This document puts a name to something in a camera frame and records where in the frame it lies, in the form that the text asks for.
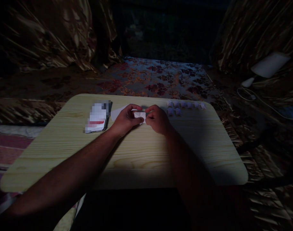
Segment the brown satin curtain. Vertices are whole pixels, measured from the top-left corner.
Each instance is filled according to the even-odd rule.
[[[0,47],[23,72],[75,63],[99,73],[122,62],[109,0],[93,9],[88,0],[18,0],[6,9]]]
[[[212,65],[246,76],[273,51],[292,59],[253,87],[277,106],[293,105],[293,0],[232,0],[210,53]]]

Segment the white cable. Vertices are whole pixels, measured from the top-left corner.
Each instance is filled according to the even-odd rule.
[[[250,90],[250,89],[246,89],[246,88],[237,88],[237,94],[241,97],[241,98],[243,98],[244,100],[247,100],[247,101],[254,101],[254,99],[253,100],[250,100],[250,99],[246,99],[246,98],[244,98],[244,97],[242,97],[241,95],[240,95],[240,93],[238,92],[238,90],[239,89],[243,89],[243,90],[245,90],[249,95],[250,95],[250,93],[248,92],[248,91],[250,91],[250,92],[252,92],[259,100],[261,100],[261,98],[260,97],[258,97],[258,95],[254,92],[254,91],[252,91],[252,90]],[[283,116],[283,115],[281,115],[277,110],[275,110],[273,107],[271,107],[271,106],[269,106],[267,103],[265,103],[263,100],[261,100],[264,104],[266,104],[266,106],[268,106],[268,107],[270,107],[271,109],[273,109],[275,112],[277,112],[277,114],[278,115],[280,115],[281,117],[283,117],[283,118],[285,118],[285,119],[289,119],[289,120],[293,120],[293,118],[287,118],[287,117],[285,117],[285,116]]]

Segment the wooden table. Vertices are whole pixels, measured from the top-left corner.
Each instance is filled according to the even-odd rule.
[[[80,94],[72,97],[30,144],[1,179],[5,192],[26,191],[44,174],[90,143],[101,133],[83,133],[95,100],[111,100],[112,110],[134,103],[144,109],[167,99]],[[245,184],[247,170],[214,108],[182,109],[182,117],[170,117],[218,185]],[[113,121],[109,119],[108,128]],[[174,187],[165,139],[147,124],[132,130],[117,147],[96,189]]]

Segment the red stripe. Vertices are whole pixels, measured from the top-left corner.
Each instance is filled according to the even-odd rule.
[[[0,146],[26,149],[33,139],[17,135],[0,134]]]

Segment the white lamp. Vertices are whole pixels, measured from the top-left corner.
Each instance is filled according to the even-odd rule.
[[[251,71],[264,78],[272,77],[283,65],[290,60],[290,56],[281,52],[273,52],[251,68]],[[254,77],[242,82],[243,87],[250,87]]]

